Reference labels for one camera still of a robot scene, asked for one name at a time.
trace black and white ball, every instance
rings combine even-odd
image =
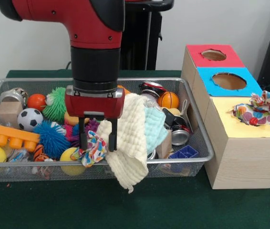
[[[17,123],[21,130],[32,132],[34,127],[42,123],[43,119],[43,115],[40,111],[27,108],[19,113]]]

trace wire mesh basket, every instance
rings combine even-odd
[[[198,152],[198,157],[187,159],[151,159],[147,160],[149,174],[147,177],[193,177],[209,161],[213,155],[209,137],[197,109],[188,83],[180,78],[124,78],[119,84],[133,93],[140,93],[139,84],[143,81],[160,83],[168,91],[174,92],[180,99],[179,110],[183,101],[189,101],[184,118],[193,131],[187,142]],[[48,94],[56,87],[72,84],[71,78],[27,78],[0,80],[0,94],[15,87],[21,87],[29,94]],[[184,146],[174,146],[180,150]],[[172,167],[179,166],[178,172]],[[106,160],[85,169],[79,161],[56,162],[6,162],[0,163],[0,182],[38,181],[38,180],[70,180],[70,179],[106,179],[114,178]]]

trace red panel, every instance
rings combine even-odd
[[[230,45],[224,44],[204,44],[204,45],[187,45],[187,49],[190,52],[192,60],[196,67],[202,68],[221,68],[221,67],[229,67],[229,68],[244,68],[244,64],[241,59],[238,57],[236,52]],[[208,49],[213,49],[217,51],[221,51],[226,55],[226,59],[223,61],[211,61],[202,56],[202,52]]]
[[[25,20],[64,24],[71,46],[87,49],[116,49],[121,46],[122,32],[105,26],[89,0],[13,0],[13,4]]]

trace yellow panel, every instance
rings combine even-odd
[[[270,137],[270,125],[252,126],[232,117],[230,110],[238,104],[249,104],[249,97],[212,97],[228,137],[256,138]]]

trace green table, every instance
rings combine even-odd
[[[69,77],[70,71],[11,71],[8,77]],[[122,71],[121,77],[179,77]],[[212,190],[196,177],[147,178],[132,194],[117,180],[0,183],[1,229],[270,229],[270,189]]]

